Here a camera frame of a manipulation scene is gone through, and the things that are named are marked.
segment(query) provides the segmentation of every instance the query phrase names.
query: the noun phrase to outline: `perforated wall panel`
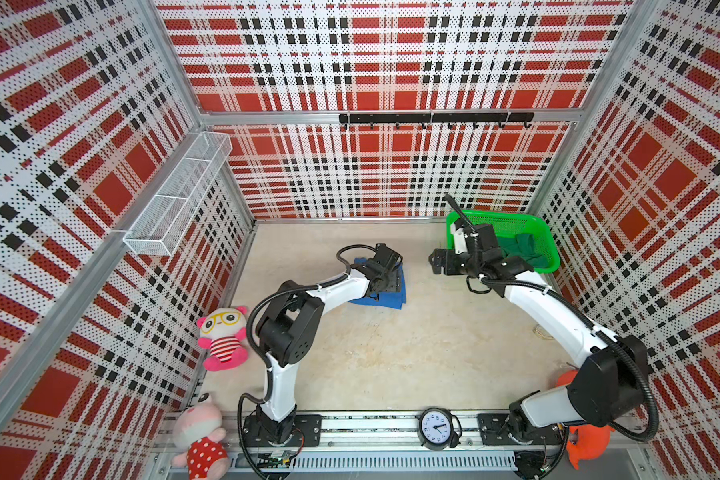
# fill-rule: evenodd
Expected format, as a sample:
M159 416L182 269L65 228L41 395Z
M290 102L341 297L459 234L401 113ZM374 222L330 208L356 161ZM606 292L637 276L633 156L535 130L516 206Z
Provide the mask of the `perforated wall panel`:
M131 2L0 1L0 371L188 129Z
M579 107L633 2L156 0L207 111Z
M720 478L720 2L663 1L544 208L566 296L649 347L672 478Z
M218 127L254 216L442 215L524 210L567 124Z
M215 180L176 254L127 254L0 436L0 478L141 478L244 235Z

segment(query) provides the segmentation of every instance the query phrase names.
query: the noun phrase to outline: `blue cloth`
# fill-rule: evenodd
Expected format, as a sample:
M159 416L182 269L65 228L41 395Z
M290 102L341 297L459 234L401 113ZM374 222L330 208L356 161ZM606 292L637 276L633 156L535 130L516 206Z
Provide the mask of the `blue cloth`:
M365 258L355 258L356 264L365 263ZM400 265L400 291L399 292L381 292L378 294L378 302L376 299L364 296L356 300L350 300L350 303L356 305L368 305L368 306L386 306L401 310L403 303L405 303L405 276L403 275L403 266Z

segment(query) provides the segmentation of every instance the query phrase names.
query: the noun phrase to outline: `metal base plate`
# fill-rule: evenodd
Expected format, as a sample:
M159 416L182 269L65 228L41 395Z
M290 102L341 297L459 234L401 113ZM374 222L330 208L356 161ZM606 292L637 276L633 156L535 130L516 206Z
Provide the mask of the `metal base plate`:
M507 421L507 413L480 413L478 414L478 428L480 429L480 437L483 439L483 445L486 446L516 446L517 443L509 437L509 431L504 428ZM539 428L527 435L533 440L531 445L544 444L548 446L561 445L560 435L553 426Z
M320 415L297 415L293 421L293 426L301 430L304 434L304 446L316 447L320 444L320 427L322 425L322 416ZM261 424L255 415L246 417L243 426L243 441L246 447L271 447L273 446L266 439L266 432L262 430ZM282 445L283 447L296 447L302 444L300 435L294 433L288 441Z

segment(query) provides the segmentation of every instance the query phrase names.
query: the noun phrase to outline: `green plastic basket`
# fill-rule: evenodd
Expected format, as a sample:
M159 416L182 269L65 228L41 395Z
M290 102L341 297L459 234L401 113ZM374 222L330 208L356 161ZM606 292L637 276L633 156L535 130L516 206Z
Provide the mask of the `green plastic basket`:
M544 255L549 266L536 268L539 274L550 274L560 268L560 256L552 240L552 232L547 224L539 217L522 214L506 214L504 212L482 212L479 210L464 210L464 214L475 225L491 224L494 226L496 236L514 238L517 234L531 234L534 236L536 251ZM446 217L446 232L448 248L454 247L454 238L451 235L451 224L456 221L458 214L451 212Z

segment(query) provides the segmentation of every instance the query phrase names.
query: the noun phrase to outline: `pink stuffed toy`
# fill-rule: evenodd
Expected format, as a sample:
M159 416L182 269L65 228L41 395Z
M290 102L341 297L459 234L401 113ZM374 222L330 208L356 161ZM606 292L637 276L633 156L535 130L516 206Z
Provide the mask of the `pink stuffed toy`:
M208 358L202 366L209 372L229 370L248 360L248 350L240 341L246 338L246 318L248 309L220 308L197 321L200 338L197 344L201 349L210 349Z
M230 469L232 462L220 443L226 436L221 419L221 411L204 393L197 405L176 420L173 443L186 452L173 457L171 465L188 467L190 480L219 480Z

